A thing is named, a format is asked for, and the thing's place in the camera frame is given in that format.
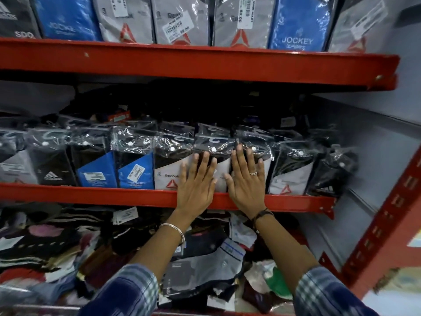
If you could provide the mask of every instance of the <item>red shelf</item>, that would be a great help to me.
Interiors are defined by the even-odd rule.
[[[0,183],[0,199],[174,208],[177,194],[158,190]],[[275,212],[316,212],[330,216],[333,214],[334,203],[335,199],[332,197],[266,195],[266,206]],[[236,210],[237,207],[227,193],[215,193],[209,209]]]
[[[396,87],[395,55],[0,39],[0,69]]]

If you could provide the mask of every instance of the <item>person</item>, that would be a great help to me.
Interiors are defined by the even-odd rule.
[[[177,207],[136,255],[97,292],[78,316],[150,316],[156,308],[158,280],[182,241],[181,233],[212,202],[216,179],[216,159],[208,166],[209,153],[194,154],[187,175],[182,164],[177,191]],[[277,267],[294,293],[297,316],[377,315],[354,296],[331,272],[301,246],[266,208],[263,161],[255,164],[253,152],[239,145],[231,155],[234,175],[225,175],[228,191],[269,248]]]

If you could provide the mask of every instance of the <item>bracelet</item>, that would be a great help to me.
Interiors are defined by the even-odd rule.
[[[274,216],[273,213],[266,207],[263,211],[258,212],[257,215],[251,220],[253,222],[253,227],[256,230],[256,233],[259,233],[259,231],[256,228],[256,221],[257,221],[257,219],[259,219],[259,218],[261,218],[262,216],[265,216],[265,215]]]
[[[177,232],[179,232],[179,233],[180,233],[180,235],[182,236],[182,242],[181,242],[180,244],[183,244],[183,243],[186,241],[186,239],[185,239],[185,237],[184,237],[184,234],[183,234],[182,230],[181,230],[181,229],[179,229],[176,225],[172,225],[172,224],[170,224],[170,223],[163,223],[163,224],[161,224],[161,225],[160,225],[160,227],[161,227],[161,226],[169,226],[169,227],[172,227],[173,229],[177,230]]]

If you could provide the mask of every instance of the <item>sleeve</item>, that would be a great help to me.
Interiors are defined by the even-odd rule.
[[[157,298],[155,275],[140,264],[129,264],[106,282],[78,316],[150,316]]]
[[[308,271],[299,281],[294,309],[297,316],[378,316],[321,266]]]

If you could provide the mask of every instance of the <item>hand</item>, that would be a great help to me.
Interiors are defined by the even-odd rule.
[[[247,160],[246,162],[244,158],[243,146],[238,145],[237,151],[233,150],[231,153],[234,178],[229,174],[224,176],[227,181],[229,196],[235,205],[249,219],[253,219],[258,212],[266,208],[264,203],[266,181],[263,160],[259,159],[256,168],[251,149],[247,149]],[[250,173],[255,172],[257,172],[257,175],[250,175]]]
[[[203,159],[197,170],[199,154],[193,155],[192,164],[187,178],[186,164],[182,164],[180,181],[177,190],[176,212],[183,213],[191,222],[208,208],[213,199],[217,179],[213,178],[216,168],[216,158],[208,167],[209,153],[203,153]]]

